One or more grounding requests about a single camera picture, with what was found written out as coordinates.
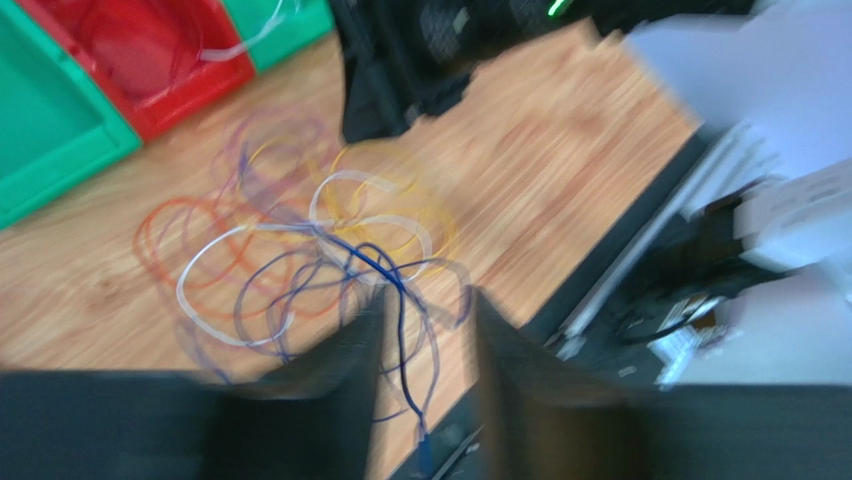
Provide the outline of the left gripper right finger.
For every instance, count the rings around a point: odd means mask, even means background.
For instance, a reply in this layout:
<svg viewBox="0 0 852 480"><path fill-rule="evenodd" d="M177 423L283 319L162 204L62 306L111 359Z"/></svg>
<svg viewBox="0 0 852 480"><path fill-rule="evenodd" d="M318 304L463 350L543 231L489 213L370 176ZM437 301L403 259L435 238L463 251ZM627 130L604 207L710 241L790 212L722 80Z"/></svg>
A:
<svg viewBox="0 0 852 480"><path fill-rule="evenodd" d="M621 387L558 360L471 292L488 479L847 479L842 385Z"/></svg>

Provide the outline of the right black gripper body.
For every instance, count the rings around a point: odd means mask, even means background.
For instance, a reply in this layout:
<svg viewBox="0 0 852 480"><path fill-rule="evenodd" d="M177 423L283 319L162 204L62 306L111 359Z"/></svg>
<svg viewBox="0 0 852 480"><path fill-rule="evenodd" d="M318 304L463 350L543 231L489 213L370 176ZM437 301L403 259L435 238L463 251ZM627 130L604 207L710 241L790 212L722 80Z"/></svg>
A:
<svg viewBox="0 0 852 480"><path fill-rule="evenodd" d="M332 1L345 142L399 137L461 101L473 69L591 16L596 1Z"/></svg>

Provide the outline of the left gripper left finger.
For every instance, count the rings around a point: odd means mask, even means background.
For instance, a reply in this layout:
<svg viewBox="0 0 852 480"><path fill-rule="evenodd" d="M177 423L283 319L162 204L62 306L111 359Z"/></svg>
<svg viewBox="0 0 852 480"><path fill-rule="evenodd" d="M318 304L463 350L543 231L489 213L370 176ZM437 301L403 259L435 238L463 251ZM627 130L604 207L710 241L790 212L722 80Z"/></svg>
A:
<svg viewBox="0 0 852 480"><path fill-rule="evenodd" d="M6 371L1 475L362 479L385 322L379 290L296 360L233 386L176 371Z"/></svg>

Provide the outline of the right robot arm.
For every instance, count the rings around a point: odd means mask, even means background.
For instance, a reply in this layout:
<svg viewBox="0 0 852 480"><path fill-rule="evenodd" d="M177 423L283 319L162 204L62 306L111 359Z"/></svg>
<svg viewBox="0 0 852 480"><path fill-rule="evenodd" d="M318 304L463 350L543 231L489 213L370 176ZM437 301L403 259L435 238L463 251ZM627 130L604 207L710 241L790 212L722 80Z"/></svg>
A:
<svg viewBox="0 0 852 480"><path fill-rule="evenodd" d="M334 1L344 139L458 104L474 69L587 21L625 36L707 150L584 276L549 340L633 382L851 381L847 1Z"/></svg>

